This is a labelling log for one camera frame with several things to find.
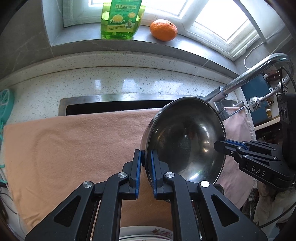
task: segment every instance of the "plate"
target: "plate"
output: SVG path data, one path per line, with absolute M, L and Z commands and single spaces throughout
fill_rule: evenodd
M 173 232 L 171 230 L 155 227 L 155 226 L 130 226 L 120 228 L 119 237 L 140 236 L 140 235 L 157 235 L 173 240 Z
M 123 239 L 124 241 L 164 241 L 166 239 L 163 238 L 153 238 L 153 237 L 138 237 L 138 238 L 128 238 L 128 239 Z
M 126 239 L 129 239 L 129 238 L 159 238 L 159 239 L 162 239 L 162 240 L 171 240 L 168 237 L 160 236 L 160 235 L 154 235 L 154 234 L 141 234 L 141 235 L 124 236 L 124 237 L 120 237 L 119 240 L 126 241 Z
M 120 228 L 119 239 L 121 241 L 173 240 L 173 232 L 155 226 L 130 226 Z

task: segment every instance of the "orange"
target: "orange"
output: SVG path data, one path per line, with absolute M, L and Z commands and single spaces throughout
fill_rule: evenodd
M 178 30 L 170 21 L 164 19 L 155 20 L 150 25 L 153 37 L 162 41 L 171 41 L 177 36 Z

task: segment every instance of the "sink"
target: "sink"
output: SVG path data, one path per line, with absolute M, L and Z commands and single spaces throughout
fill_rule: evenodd
M 188 95 L 168 94 L 105 94 L 71 97 L 60 100 L 59 116 L 103 113 L 122 110 L 162 108 L 178 98 Z M 236 104 L 233 100 L 223 100 L 225 107 Z

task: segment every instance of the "speckled countertop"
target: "speckled countertop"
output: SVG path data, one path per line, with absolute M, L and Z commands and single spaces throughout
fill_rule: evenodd
M 7 124 L 58 115 L 62 98 L 116 93 L 205 96 L 219 82 L 191 74 L 141 67 L 91 67 L 38 76 L 11 89 L 15 104 Z M 228 99 L 236 100 L 231 93 Z

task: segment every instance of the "stainless steel bowl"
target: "stainless steel bowl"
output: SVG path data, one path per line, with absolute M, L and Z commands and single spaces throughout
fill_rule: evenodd
M 145 150 L 145 169 L 151 183 L 151 161 L 157 150 L 160 161 L 186 180 L 214 184 L 224 165 L 225 155 L 214 149 L 217 140 L 225 140 L 224 126 L 216 111 L 196 97 L 177 99 L 163 107 L 146 128 L 141 149 Z

